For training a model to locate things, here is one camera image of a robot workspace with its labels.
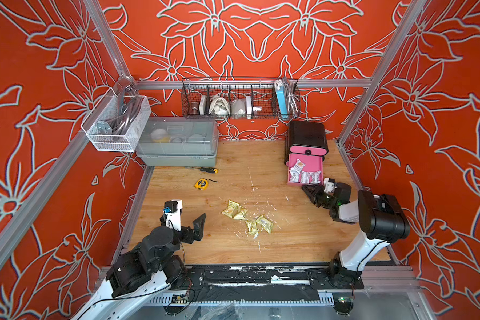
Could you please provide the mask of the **white cookie packet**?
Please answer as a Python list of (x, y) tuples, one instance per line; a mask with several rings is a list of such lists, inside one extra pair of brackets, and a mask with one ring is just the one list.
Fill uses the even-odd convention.
[(310, 178), (309, 178), (310, 184), (321, 184), (321, 171), (316, 171), (310, 173)]
[(301, 175), (300, 175), (300, 183), (303, 184), (303, 185), (307, 185), (307, 184), (310, 184), (311, 182), (311, 173), (309, 172), (301, 172)]
[(300, 174), (305, 166), (306, 164), (304, 162), (302, 162), (300, 159), (296, 159), (296, 163), (290, 169), (290, 172)]
[(289, 182), (290, 183), (298, 183), (299, 180), (300, 180), (300, 175), (301, 175), (301, 172), (300, 171), (295, 171), (295, 170), (290, 170), (289, 171), (289, 174), (290, 174), (290, 178), (289, 178)]

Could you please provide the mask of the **pink drawer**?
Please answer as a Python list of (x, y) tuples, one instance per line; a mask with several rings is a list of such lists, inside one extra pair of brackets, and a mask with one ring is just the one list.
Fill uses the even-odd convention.
[(289, 185), (317, 185), (324, 181), (320, 156), (291, 153), (287, 166)]
[(305, 145), (292, 145), (289, 148), (289, 153), (298, 153), (304, 155), (312, 155), (317, 157), (324, 157), (328, 154), (327, 148), (322, 147), (310, 147)]

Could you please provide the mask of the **green cookie packet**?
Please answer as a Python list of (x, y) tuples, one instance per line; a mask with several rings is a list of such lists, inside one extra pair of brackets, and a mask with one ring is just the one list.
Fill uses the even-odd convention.
[(247, 221), (248, 209), (244, 207), (239, 207), (237, 213), (233, 216), (233, 219), (240, 221)]
[(232, 200), (229, 200), (228, 204), (227, 204), (227, 208), (224, 209), (221, 213), (224, 216), (227, 216), (227, 217), (233, 219), (237, 215), (239, 208), (240, 208), (239, 203), (237, 203), (235, 201), (232, 201)]
[(246, 221), (245, 224), (247, 226), (247, 234), (257, 237), (257, 235), (259, 234), (259, 229), (256, 221)]
[(255, 220), (257, 225), (261, 226), (261, 229), (266, 231), (267, 233), (271, 233), (273, 231), (273, 222), (266, 218), (264, 215), (259, 216)]

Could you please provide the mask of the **pink top drawer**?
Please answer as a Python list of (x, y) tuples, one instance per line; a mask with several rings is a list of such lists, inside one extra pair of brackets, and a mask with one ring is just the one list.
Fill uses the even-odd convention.
[(310, 147), (305, 145), (292, 145), (289, 148), (289, 153), (298, 153), (304, 155), (312, 155), (317, 157), (324, 157), (328, 154), (327, 148), (322, 147)]

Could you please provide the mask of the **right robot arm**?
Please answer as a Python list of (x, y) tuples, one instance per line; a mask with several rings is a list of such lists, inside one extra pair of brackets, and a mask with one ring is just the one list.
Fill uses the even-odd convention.
[(409, 221), (394, 195), (359, 190), (357, 199), (351, 201), (352, 187), (335, 181), (302, 185), (301, 189), (314, 206), (327, 209), (333, 221), (359, 226), (354, 240), (329, 264), (327, 279), (333, 287), (355, 286), (379, 251), (410, 233)]

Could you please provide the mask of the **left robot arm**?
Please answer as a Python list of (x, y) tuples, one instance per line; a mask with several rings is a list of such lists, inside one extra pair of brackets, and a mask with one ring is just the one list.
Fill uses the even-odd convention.
[(177, 231), (159, 226), (132, 250), (120, 255), (105, 279), (74, 319), (128, 319), (151, 298), (170, 289), (191, 287), (184, 259), (176, 255), (183, 244), (203, 238), (206, 214), (193, 227)]

